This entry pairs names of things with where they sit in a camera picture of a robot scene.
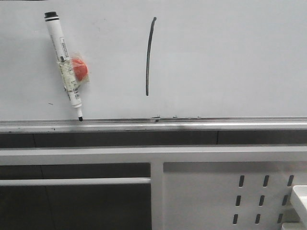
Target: black marker cap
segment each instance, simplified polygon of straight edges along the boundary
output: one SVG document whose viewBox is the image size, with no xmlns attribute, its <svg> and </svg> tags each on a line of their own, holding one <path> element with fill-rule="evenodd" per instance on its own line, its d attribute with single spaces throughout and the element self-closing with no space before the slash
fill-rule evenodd
<svg viewBox="0 0 307 230">
<path fill-rule="evenodd" d="M 52 17 L 58 17 L 55 11 L 45 13 L 45 18 L 52 18 Z"/>
</svg>

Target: metal bar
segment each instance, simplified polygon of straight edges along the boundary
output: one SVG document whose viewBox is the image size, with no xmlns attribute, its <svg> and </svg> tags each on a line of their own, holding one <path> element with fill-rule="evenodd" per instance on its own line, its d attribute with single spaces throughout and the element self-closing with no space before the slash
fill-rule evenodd
<svg viewBox="0 0 307 230">
<path fill-rule="evenodd" d="M 0 133 L 307 129 L 307 117 L 0 121 Z"/>
<path fill-rule="evenodd" d="M 150 184 L 149 177 L 90 178 L 90 179 L 38 179 L 0 180 L 0 186 L 58 186 L 58 185 L 106 185 L 106 184 Z"/>
</svg>

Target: metal ledge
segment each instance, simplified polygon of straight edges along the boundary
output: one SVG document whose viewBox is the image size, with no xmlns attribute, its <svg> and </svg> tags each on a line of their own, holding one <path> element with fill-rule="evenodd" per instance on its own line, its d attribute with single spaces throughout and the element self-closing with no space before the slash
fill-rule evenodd
<svg viewBox="0 0 307 230">
<path fill-rule="evenodd" d="M 0 133 L 307 129 L 307 117 L 0 121 Z"/>
</svg>

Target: whiteboard marker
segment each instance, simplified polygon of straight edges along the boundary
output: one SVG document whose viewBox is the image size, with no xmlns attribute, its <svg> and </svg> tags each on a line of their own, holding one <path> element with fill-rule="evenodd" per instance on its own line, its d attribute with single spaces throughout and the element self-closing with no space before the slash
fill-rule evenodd
<svg viewBox="0 0 307 230">
<path fill-rule="evenodd" d="M 78 91 L 78 84 L 65 44 L 65 37 L 59 22 L 59 16 L 57 16 L 57 13 L 54 11 L 47 12 L 45 13 L 45 21 L 56 53 L 65 91 L 67 91 L 72 106 L 77 109 L 79 121 L 83 121 L 81 110 L 82 102 Z"/>
</svg>

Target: black marker stroke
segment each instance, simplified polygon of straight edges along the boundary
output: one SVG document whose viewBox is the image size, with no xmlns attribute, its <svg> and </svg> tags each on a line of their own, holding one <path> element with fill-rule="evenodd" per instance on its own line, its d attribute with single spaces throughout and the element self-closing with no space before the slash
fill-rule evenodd
<svg viewBox="0 0 307 230">
<path fill-rule="evenodd" d="M 149 85 L 149 59 L 150 59 L 150 50 L 152 47 L 152 39 L 154 33 L 154 22 L 157 20 L 156 17 L 153 18 L 152 25 L 150 27 L 149 39 L 148 39 L 148 47 L 147 47 L 147 63 L 146 63 L 146 96 L 148 96 L 148 85 Z"/>
</svg>

